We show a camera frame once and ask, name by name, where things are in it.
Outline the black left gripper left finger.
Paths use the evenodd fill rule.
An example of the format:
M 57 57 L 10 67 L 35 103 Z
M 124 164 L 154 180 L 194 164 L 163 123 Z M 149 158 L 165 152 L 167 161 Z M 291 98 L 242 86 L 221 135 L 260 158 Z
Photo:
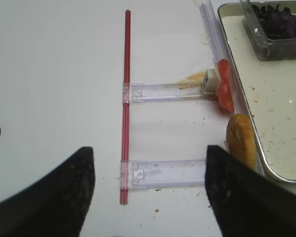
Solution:
M 0 202 L 0 237 L 77 237 L 95 187 L 91 147 L 78 149 L 30 187 Z

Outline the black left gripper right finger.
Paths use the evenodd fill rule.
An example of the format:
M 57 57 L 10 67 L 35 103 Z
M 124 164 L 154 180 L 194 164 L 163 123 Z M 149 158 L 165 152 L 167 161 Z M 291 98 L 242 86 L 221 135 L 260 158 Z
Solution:
M 205 189 L 224 237 L 296 237 L 296 195 L 217 145 L 206 154 Z

